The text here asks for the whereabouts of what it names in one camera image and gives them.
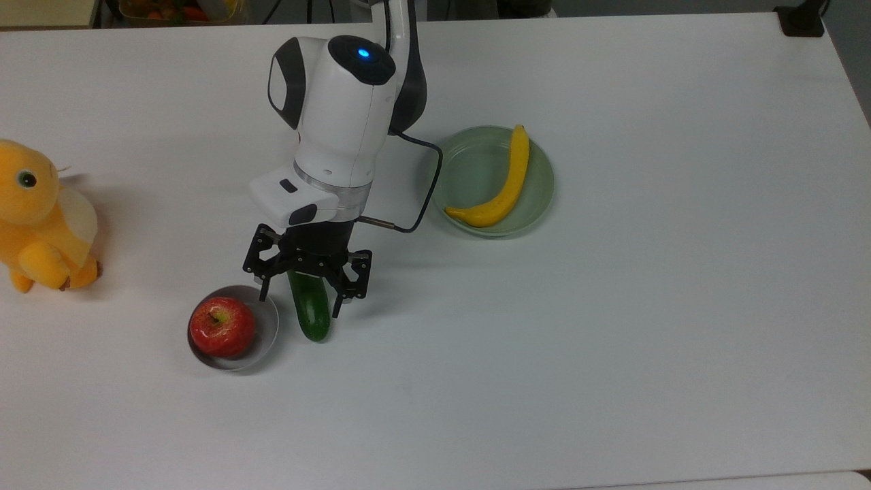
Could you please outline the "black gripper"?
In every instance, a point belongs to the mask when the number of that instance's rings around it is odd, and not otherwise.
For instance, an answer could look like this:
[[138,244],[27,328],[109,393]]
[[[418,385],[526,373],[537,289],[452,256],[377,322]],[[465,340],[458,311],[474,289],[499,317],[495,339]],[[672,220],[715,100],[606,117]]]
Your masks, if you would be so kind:
[[315,257],[327,262],[327,283],[335,291],[333,319],[338,319],[343,304],[365,298],[373,254],[369,249],[348,251],[354,225],[354,221],[321,221],[280,233],[259,224],[243,262],[243,270],[259,280],[258,300],[265,303],[271,281],[291,270],[291,261],[298,261],[293,255],[299,251],[304,260]]

